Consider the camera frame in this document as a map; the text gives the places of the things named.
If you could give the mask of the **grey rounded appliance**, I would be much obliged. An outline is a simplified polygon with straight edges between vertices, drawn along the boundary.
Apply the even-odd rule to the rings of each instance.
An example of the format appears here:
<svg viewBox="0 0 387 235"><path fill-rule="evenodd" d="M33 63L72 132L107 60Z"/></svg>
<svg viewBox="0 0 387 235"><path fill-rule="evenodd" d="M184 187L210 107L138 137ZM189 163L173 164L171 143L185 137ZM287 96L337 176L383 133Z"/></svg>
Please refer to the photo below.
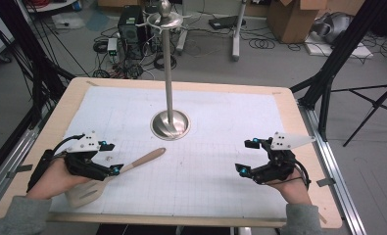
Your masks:
<svg viewBox="0 0 387 235"><path fill-rule="evenodd" d="M329 44L334 44L347 30L353 17L342 12L325 13L316 19L311 27L320 38Z"/></svg>

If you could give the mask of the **white stand leg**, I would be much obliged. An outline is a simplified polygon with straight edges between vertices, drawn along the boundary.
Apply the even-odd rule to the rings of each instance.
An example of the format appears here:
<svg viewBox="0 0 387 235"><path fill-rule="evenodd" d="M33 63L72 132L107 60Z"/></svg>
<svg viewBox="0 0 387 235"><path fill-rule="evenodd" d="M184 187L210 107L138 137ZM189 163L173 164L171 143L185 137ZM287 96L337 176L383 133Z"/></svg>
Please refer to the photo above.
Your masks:
<svg viewBox="0 0 387 235"><path fill-rule="evenodd" d="M240 58L240 30L245 15L247 0L241 0L241 6L237 16L237 23L232 36L232 60L239 61Z"/></svg>

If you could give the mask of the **wooden slotted spatula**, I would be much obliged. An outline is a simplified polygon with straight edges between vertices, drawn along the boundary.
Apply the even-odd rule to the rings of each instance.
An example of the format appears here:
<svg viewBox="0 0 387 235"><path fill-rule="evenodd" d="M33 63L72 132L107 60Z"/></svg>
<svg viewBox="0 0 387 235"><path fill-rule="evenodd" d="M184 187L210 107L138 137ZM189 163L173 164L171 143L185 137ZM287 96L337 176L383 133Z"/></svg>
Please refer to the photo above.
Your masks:
<svg viewBox="0 0 387 235"><path fill-rule="evenodd" d="M158 148L145 156L137 159L133 163L124 166L120 174L123 174L129 170L132 170L135 167L144 165L160 156L166 152L166 148ZM91 202L94 202L100 198L110 181L115 179L114 176L107 177L103 181L91 180L84 184L79 184L73 187L71 190L65 193L67 201L72 208L79 208L84 205L87 205Z"/></svg>

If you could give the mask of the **flat black device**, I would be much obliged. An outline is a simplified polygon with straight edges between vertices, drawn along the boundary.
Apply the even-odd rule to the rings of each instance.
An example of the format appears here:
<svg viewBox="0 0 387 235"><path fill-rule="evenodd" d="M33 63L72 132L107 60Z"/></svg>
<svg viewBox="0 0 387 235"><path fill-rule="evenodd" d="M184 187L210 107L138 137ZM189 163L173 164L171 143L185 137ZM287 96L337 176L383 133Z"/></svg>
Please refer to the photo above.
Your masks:
<svg viewBox="0 0 387 235"><path fill-rule="evenodd" d="M224 28L234 28L237 27L239 17L238 16L230 16L223 18L215 18L209 20L209 25L212 29L219 30Z"/></svg>

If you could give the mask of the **black computer tower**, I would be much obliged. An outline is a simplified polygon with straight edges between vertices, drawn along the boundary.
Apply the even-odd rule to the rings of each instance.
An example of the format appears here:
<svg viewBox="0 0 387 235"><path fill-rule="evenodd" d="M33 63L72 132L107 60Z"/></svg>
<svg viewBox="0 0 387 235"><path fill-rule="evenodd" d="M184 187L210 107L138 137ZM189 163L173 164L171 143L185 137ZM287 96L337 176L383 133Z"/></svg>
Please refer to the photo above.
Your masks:
<svg viewBox="0 0 387 235"><path fill-rule="evenodd" d="M146 30L142 8L139 5L125 5L118 23L124 53L128 58L141 59L142 46L146 42Z"/></svg>

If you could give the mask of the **white grid mat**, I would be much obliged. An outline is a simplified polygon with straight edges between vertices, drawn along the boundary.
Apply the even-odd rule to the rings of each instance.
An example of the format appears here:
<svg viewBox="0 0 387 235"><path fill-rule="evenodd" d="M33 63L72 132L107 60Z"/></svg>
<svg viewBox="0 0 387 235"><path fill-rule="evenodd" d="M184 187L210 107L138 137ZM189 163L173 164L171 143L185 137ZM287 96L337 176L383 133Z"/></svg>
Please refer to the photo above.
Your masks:
<svg viewBox="0 0 387 235"><path fill-rule="evenodd" d="M115 148L94 161L128 165L165 148L157 159L111 180L102 196L81 207L95 214L169 215L282 219L279 193L238 174L238 164L257 167L266 151L244 143L267 139L283 128L278 93L176 91L173 104L190 118L188 133L175 141L155 136L150 122L162 111L162 89L93 86L67 130L93 131Z"/></svg>

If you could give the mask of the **metal utensil stand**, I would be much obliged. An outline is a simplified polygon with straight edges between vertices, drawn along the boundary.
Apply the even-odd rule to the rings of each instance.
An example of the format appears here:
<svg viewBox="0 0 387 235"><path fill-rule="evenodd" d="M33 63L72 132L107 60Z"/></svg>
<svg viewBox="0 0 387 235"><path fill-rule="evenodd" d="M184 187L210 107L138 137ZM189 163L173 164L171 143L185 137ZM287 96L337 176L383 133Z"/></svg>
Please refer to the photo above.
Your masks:
<svg viewBox="0 0 387 235"><path fill-rule="evenodd" d="M150 127L155 136L166 141L178 140L190 129L189 116L183 111L175 110L172 101L169 31L181 27L182 23L183 16L171 10L169 0L159 0L158 12L150 14L146 22L141 24L156 28L162 37L167 108L154 115Z"/></svg>

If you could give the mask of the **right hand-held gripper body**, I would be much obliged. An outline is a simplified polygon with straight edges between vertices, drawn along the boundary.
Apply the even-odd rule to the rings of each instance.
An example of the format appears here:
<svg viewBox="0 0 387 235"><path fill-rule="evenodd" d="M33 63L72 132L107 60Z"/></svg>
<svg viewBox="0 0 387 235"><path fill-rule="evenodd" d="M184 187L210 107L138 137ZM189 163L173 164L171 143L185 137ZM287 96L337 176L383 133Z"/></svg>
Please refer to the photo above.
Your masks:
<svg viewBox="0 0 387 235"><path fill-rule="evenodd" d="M259 139L268 156L268 163L251 168L252 179L258 184L285 180L298 163L292 150L315 141L313 136L275 132L268 139Z"/></svg>

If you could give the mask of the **person's right hand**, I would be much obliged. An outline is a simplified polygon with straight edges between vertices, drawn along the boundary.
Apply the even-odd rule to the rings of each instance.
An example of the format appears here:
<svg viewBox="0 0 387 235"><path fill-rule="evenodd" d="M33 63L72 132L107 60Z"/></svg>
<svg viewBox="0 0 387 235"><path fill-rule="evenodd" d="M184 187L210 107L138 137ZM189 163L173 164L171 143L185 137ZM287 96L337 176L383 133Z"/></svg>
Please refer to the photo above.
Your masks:
<svg viewBox="0 0 387 235"><path fill-rule="evenodd" d="M276 189L288 204L310 205L312 203L306 185L299 175L292 174L286 180L273 180L267 185Z"/></svg>

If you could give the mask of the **person's left hand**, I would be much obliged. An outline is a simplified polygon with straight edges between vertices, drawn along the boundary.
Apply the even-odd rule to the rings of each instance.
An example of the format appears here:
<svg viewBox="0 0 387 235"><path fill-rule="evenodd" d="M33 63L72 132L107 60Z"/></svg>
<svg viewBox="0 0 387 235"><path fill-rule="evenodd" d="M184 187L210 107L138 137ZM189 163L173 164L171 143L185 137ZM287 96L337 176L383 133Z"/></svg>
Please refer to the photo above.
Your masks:
<svg viewBox="0 0 387 235"><path fill-rule="evenodd" d="M33 200L49 200L89 181L90 178L70 174L65 161L56 159L49 164L47 170L25 196Z"/></svg>

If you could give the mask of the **black tripod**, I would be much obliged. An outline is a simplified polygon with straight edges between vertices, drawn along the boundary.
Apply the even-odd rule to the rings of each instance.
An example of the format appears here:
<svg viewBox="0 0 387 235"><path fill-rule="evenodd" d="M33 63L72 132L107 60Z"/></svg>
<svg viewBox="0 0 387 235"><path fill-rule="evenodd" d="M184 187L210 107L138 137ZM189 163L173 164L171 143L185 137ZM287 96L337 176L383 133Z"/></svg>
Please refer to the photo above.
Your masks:
<svg viewBox="0 0 387 235"><path fill-rule="evenodd" d="M372 90L385 88L385 92L376 99L371 99L362 94L363 90ZM370 118L379 110L383 109L387 111L387 106L384 102L387 100L387 84L381 85L372 85L372 86L362 86L362 87L351 87L343 89L334 89L332 92L350 92L363 100L366 100L371 105L370 110L367 112L365 118L360 123L360 125L355 129L355 131L350 135L350 137L344 142L343 146L347 147L349 143L354 139L354 137L360 132L360 130L365 126L365 124L370 120Z"/></svg>

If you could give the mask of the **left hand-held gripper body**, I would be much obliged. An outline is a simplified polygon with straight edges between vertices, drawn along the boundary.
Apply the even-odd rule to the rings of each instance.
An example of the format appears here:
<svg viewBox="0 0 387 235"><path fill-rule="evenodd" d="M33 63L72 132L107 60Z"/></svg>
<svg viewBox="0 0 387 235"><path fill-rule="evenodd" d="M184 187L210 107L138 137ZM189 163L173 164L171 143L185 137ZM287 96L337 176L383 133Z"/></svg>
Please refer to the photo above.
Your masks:
<svg viewBox="0 0 387 235"><path fill-rule="evenodd" d="M99 152L99 140L94 131L88 134L70 136L65 142L73 141L68 144L65 151L65 163L67 170L72 175L79 175L95 180L103 181L106 177L111 176L110 168L96 164L92 158Z"/></svg>

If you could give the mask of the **small white power supply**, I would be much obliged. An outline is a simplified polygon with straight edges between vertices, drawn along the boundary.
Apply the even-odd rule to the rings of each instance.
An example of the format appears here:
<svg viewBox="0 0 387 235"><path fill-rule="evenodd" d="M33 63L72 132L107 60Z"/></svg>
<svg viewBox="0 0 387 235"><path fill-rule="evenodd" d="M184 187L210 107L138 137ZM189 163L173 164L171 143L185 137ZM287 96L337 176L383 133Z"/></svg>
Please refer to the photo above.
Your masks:
<svg viewBox="0 0 387 235"><path fill-rule="evenodd" d="M116 38L109 38L107 45L107 53L109 55L110 62L116 64L119 58L118 40Z"/></svg>

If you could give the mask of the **aluminium rail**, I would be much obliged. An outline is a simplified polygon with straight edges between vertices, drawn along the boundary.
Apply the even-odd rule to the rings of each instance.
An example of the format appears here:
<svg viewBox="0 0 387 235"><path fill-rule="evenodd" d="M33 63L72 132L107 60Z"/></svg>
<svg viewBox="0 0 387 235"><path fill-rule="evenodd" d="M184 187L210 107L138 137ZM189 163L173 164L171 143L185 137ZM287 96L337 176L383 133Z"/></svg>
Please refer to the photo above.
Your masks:
<svg viewBox="0 0 387 235"><path fill-rule="evenodd" d="M325 179L329 181L327 186L337 203L341 221L349 229L351 235L367 235L331 147L327 141L322 139L317 130L318 117L315 111L307 110L302 106L299 106L299 111L307 131L315 138L314 148L319 156Z"/></svg>
<svg viewBox="0 0 387 235"><path fill-rule="evenodd" d="M11 180L16 176L25 156L28 154L38 135L38 130L27 129L14 142L14 147L9 150L7 158L0 165L0 198Z"/></svg>

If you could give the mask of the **black metal frame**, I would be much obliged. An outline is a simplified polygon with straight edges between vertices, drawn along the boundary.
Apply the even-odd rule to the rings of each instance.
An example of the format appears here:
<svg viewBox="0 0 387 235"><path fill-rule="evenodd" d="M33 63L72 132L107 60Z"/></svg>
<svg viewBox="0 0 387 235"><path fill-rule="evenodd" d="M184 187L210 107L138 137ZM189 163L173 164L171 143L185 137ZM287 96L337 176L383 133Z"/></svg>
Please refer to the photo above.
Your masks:
<svg viewBox="0 0 387 235"><path fill-rule="evenodd" d="M350 58L358 44L378 18L387 10L387 0L364 0L353 21L335 45L321 69L312 77L292 86L293 93L307 88L298 103L312 110L319 99L326 100L334 77Z"/></svg>
<svg viewBox="0 0 387 235"><path fill-rule="evenodd" d="M42 109L48 101L58 102L67 86L63 83L74 79L74 75L52 62L32 32L16 0L0 0L0 19L22 49L26 62L17 55L0 29L0 39L15 56L25 78L32 82L32 108L29 111L32 125L43 120Z"/></svg>

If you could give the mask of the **open cardboard box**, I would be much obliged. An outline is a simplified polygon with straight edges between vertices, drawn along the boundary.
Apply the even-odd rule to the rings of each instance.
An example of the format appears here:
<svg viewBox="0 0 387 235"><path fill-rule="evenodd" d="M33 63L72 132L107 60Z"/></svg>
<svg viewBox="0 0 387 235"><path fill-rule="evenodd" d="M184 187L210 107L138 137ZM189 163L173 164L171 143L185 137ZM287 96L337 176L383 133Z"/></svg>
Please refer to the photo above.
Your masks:
<svg viewBox="0 0 387 235"><path fill-rule="evenodd" d="M314 19L327 6L327 0L271 0L266 23L283 43L306 41Z"/></svg>

